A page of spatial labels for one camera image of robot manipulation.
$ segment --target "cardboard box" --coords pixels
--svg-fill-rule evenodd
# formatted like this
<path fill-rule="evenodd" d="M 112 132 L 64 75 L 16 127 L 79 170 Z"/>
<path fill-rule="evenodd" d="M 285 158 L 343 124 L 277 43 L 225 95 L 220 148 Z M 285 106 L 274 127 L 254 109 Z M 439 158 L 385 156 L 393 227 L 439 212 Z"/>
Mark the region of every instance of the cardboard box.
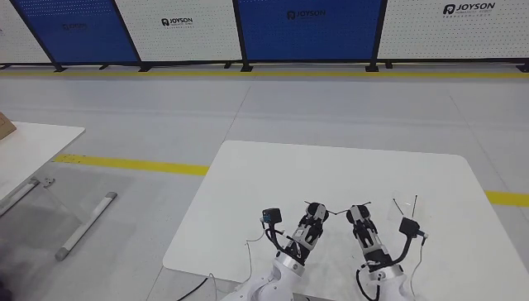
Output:
<path fill-rule="evenodd" d="M 7 119 L 7 117 L 0 112 L 0 139 L 5 138 L 8 134 L 15 131 L 17 128 Z"/>

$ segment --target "white panel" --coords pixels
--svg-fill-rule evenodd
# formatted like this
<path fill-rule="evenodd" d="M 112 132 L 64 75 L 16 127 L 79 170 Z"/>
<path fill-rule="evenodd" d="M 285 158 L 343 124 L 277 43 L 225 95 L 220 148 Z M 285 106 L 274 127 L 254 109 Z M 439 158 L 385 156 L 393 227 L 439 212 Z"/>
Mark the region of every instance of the white panel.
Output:
<path fill-rule="evenodd" d="M 0 63 L 50 63 L 9 0 L 0 0 Z"/>
<path fill-rule="evenodd" d="M 241 59 L 231 0 L 116 2 L 144 61 Z"/>
<path fill-rule="evenodd" d="M 445 11 L 477 3 L 493 8 Z M 529 0 L 388 0 L 379 58 L 528 57 L 528 18 Z"/>

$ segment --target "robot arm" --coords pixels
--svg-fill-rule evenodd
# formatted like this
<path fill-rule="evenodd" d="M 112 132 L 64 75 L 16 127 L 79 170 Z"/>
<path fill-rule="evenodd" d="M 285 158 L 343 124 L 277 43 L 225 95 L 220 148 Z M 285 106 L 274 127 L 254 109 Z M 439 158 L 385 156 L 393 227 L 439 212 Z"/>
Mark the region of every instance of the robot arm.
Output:
<path fill-rule="evenodd" d="M 365 205 L 352 206 L 346 217 L 353 224 L 353 234 L 358 240 L 360 248 L 362 248 L 366 261 L 366 264 L 356 271 L 356 283 L 360 292 L 369 301 L 413 301 L 413 297 L 404 292 L 403 284 L 407 276 L 398 263 L 406 257 L 413 238 L 422 236 L 422 243 L 424 244 L 428 235 L 420 230 L 421 227 L 417 222 L 403 217 L 398 230 L 406 235 L 406 244 L 403 253 L 396 260 L 393 260 L 380 241 L 377 228 L 371 221 L 371 214 Z M 367 295 L 360 283 L 360 271 L 365 267 L 369 268 L 371 283 L 377 285 L 374 299 Z"/>
<path fill-rule="evenodd" d="M 305 261 L 322 236 L 323 223 L 328 217 L 329 212 L 323 204 L 310 203 L 296 232 L 287 236 L 289 242 L 283 248 L 277 241 L 277 234 L 283 233 L 274 227 L 282 222 L 281 212 L 278 208 L 264 210 L 263 228 L 268 225 L 264 233 L 278 250 L 272 262 L 272 271 L 269 275 L 250 279 L 222 301 L 292 301 L 293 287 L 301 279 Z"/>

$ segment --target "white cable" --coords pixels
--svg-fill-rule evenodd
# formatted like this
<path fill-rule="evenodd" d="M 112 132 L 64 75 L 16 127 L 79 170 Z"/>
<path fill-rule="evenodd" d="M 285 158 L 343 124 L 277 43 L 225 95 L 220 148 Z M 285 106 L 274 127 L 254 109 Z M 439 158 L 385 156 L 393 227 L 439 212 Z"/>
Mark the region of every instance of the white cable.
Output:
<path fill-rule="evenodd" d="M 250 242 L 257 242 L 259 240 L 261 240 L 263 238 L 263 236 L 265 235 L 265 230 L 263 229 L 263 234 L 261 234 L 261 236 L 257 239 L 254 239 L 254 240 L 247 240 L 246 239 L 246 247 L 248 247 L 248 257 L 250 259 L 250 276 L 248 276 L 248 278 L 243 281 L 242 283 L 239 284 L 239 286 L 243 285 L 244 283 L 246 283 L 248 280 L 250 280 L 252 274 L 253 274 L 253 265 L 252 265 L 252 260 L 251 260 L 251 251 L 250 251 Z M 217 279 L 215 278 L 215 275 L 213 273 L 209 273 L 209 276 L 211 276 L 213 278 L 213 284 L 215 285 L 215 301 L 217 301 L 217 291 L 218 292 L 221 292 L 221 293 L 224 293 L 224 294 L 229 294 L 231 292 L 226 292 L 226 291 L 223 291 L 221 289 L 219 289 L 217 287 Z"/>
<path fill-rule="evenodd" d="M 412 294 L 413 294 L 413 299 L 415 300 L 415 291 L 413 291 L 413 276 L 415 275 L 415 272 L 417 271 L 417 268 L 419 267 L 419 265 L 421 265 L 422 263 L 422 248 L 424 247 L 424 245 L 421 245 L 421 255 L 420 255 L 420 258 L 419 258 L 419 263 L 417 263 L 417 266 L 415 267 L 415 269 L 413 269 L 413 272 L 412 272 L 412 277 L 410 277 L 410 288 L 412 289 Z"/>
<path fill-rule="evenodd" d="M 217 291 L 218 292 L 221 292 L 221 293 L 224 293 L 224 294 L 229 294 L 231 292 L 226 292 L 226 291 L 223 291 L 222 289 L 219 289 L 217 287 L 217 278 L 215 278 L 215 275 L 213 273 L 209 273 L 209 276 L 210 277 L 213 277 L 213 284 L 215 285 L 215 301 L 217 301 Z"/>
<path fill-rule="evenodd" d="M 250 259 L 250 275 L 249 275 L 248 278 L 246 278 L 246 280 L 243 281 L 241 284 L 244 284 L 245 282 L 247 282 L 248 280 L 250 280 L 250 278 L 251 278 L 251 276 L 252 276 L 252 274 L 253 274 L 253 270 L 254 270 L 253 265 L 252 265 L 252 263 L 251 263 L 250 243 L 251 243 L 251 242 L 257 242 L 257 241 L 261 240 L 261 239 L 263 238 L 264 235 L 265 235 L 265 230 L 263 229 L 263 234 L 261 234 L 261 236 L 260 236 L 259 238 L 254 239 L 254 240 L 247 240 L 247 239 L 246 239 L 246 244 L 245 244 L 245 245 L 246 245 L 246 247 L 248 247 L 248 258 Z"/>

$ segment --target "table leg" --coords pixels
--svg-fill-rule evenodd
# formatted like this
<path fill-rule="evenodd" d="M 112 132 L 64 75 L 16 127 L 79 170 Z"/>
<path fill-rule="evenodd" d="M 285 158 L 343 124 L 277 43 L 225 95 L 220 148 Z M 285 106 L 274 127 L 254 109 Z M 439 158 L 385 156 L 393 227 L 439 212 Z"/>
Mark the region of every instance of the table leg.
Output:
<path fill-rule="evenodd" d="M 39 184 L 39 181 L 36 179 L 30 180 L 29 183 L 24 185 L 21 189 L 19 189 L 12 197 L 10 197 L 6 204 L 0 207 L 0 217 L 7 212 L 12 206 L 15 205 L 20 199 L 24 198 L 26 194 L 28 194 L 32 189 L 34 189 Z"/>
<path fill-rule="evenodd" d="M 64 258 L 70 253 L 72 248 L 74 248 L 75 244 L 81 239 L 81 237 L 88 231 L 88 229 L 92 226 L 94 222 L 98 219 L 98 217 L 102 214 L 102 212 L 108 207 L 108 204 L 116 198 L 117 194 L 114 192 L 109 192 L 105 198 L 98 204 L 98 206 L 93 210 L 92 215 L 90 219 L 83 223 L 80 227 L 75 230 L 74 234 L 66 241 L 66 243 L 57 251 L 55 254 L 56 260 L 64 260 Z"/>

